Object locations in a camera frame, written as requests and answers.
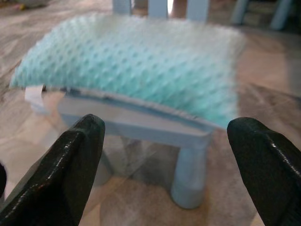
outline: pillow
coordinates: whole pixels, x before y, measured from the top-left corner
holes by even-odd
[[[187,20],[80,16],[30,49],[10,85],[101,90],[225,128],[237,117],[235,65],[244,43],[233,29]]]

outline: light blue stool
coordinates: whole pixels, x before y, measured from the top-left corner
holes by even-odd
[[[203,200],[212,132],[236,117],[232,66],[245,39],[231,28],[192,22],[206,21],[209,0],[188,1],[189,21],[164,20],[167,0],[148,4],[154,19],[93,14],[63,22],[28,52],[11,85],[26,87],[25,99],[41,114],[48,111],[43,85],[71,88],[57,104],[67,125],[92,113],[104,120],[106,135],[180,147],[171,196],[192,209]],[[113,0],[113,10],[130,15],[131,0]],[[110,90],[95,91],[96,84],[110,84]],[[111,176],[104,156],[90,195],[95,199]]]
[[[270,24],[273,30],[281,30],[284,28],[293,0],[279,0],[276,12]],[[250,0],[237,0],[231,22],[233,24],[242,24],[244,16]]]

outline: floor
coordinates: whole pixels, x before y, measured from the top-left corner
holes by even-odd
[[[183,16],[185,4],[175,0],[172,16]],[[237,27],[248,42],[238,63],[241,115],[259,119],[301,148],[300,37],[291,31],[269,31],[272,7],[254,13],[256,4],[251,5],[247,25]],[[233,6],[233,0],[212,0],[209,22],[229,25]],[[6,195],[45,153],[57,131],[66,129],[55,111],[35,115],[24,92],[8,88],[13,70],[53,26],[90,11],[111,13],[111,1],[53,0],[39,9],[0,8],[0,161],[8,171]],[[170,199],[177,148],[123,137],[106,137],[104,148],[114,159],[116,175],[100,190],[92,190],[81,226],[249,226],[253,221],[256,209],[223,130],[215,132],[210,145],[206,195],[195,210],[181,209]]]

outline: stool leg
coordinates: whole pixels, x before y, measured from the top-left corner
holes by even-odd
[[[292,2],[293,0],[280,0],[270,25],[271,29],[281,30],[284,28]]]
[[[201,137],[197,149],[182,148],[179,152],[171,189],[173,200],[185,209],[198,207],[202,200],[206,178],[207,147],[211,135]]]
[[[250,0],[237,0],[231,17],[232,24],[242,24]]]

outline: marble floor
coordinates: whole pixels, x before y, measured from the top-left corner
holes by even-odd
[[[175,0],[172,16],[184,16],[185,4]],[[212,0],[209,22],[229,25],[233,6],[233,0]],[[24,91],[8,88],[14,68],[53,26],[91,11],[111,13],[111,1],[53,0],[39,9],[0,8],[0,161],[8,171],[6,196],[66,129],[55,111],[36,115],[24,101]],[[266,29],[270,14],[266,10],[262,19],[250,12],[248,25],[237,27],[248,42],[238,63],[240,113],[257,118],[301,148],[300,37]],[[256,209],[223,130],[214,133],[208,150],[206,195],[195,210],[179,208],[169,195],[177,148],[109,136],[104,149],[114,158],[116,175],[92,190],[81,226],[249,226],[254,219]]]

